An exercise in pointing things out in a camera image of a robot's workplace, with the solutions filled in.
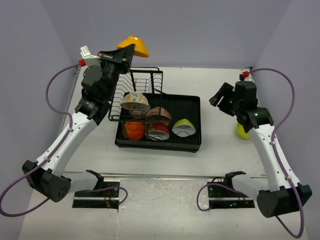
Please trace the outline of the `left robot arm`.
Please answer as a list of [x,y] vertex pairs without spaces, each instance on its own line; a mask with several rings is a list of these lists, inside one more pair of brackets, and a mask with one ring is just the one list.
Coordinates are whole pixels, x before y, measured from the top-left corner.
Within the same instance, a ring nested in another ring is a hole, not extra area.
[[82,97],[69,114],[69,123],[53,144],[36,161],[26,161],[22,171],[28,184],[57,203],[68,193],[103,193],[103,177],[93,171],[66,174],[65,168],[84,139],[102,122],[111,109],[120,75],[129,72],[135,44],[92,55],[87,46],[80,49],[81,67],[86,67],[81,81]]

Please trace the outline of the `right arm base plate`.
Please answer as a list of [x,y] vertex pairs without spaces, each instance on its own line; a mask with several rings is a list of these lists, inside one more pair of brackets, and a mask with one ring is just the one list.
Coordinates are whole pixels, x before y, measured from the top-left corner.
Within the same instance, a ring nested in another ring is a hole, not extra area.
[[210,198],[247,198],[248,196],[230,191],[224,187],[223,182],[213,182],[214,185],[207,186],[208,196]]

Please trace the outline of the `yellow bowl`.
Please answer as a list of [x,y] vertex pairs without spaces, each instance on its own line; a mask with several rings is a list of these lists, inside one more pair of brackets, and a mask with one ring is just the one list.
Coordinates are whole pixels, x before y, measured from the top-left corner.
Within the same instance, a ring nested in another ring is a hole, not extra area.
[[127,39],[120,42],[117,45],[117,49],[123,49],[132,44],[134,45],[134,56],[141,58],[148,58],[150,56],[149,51],[144,44],[144,41],[136,36],[129,36]]

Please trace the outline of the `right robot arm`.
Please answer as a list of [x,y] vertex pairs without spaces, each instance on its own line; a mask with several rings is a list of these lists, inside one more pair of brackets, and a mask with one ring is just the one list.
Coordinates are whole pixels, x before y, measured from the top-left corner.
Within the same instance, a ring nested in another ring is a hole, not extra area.
[[236,120],[253,142],[267,177],[260,184],[243,171],[225,175],[223,191],[233,197],[242,193],[257,202],[266,218],[297,212],[309,200],[312,190],[301,184],[280,146],[269,110],[258,106],[257,87],[251,81],[224,83],[210,98],[210,104]]

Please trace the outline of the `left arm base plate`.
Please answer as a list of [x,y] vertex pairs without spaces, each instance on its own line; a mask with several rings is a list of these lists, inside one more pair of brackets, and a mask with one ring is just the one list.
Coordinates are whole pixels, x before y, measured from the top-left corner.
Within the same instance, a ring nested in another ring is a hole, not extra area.
[[74,194],[74,197],[77,198],[117,198],[119,196],[119,186],[118,182],[108,183],[107,185],[103,185],[102,188],[110,188],[109,190],[99,191],[99,192],[84,192],[78,191]]

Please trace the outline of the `lime green bowl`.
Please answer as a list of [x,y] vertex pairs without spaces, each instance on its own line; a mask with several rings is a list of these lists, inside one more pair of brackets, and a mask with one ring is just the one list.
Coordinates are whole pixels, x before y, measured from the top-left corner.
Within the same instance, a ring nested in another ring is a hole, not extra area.
[[250,140],[250,136],[245,132],[243,126],[240,123],[236,125],[237,135],[243,140]]
[[186,118],[178,120],[172,127],[172,132],[181,138],[186,138],[196,133],[195,126]]

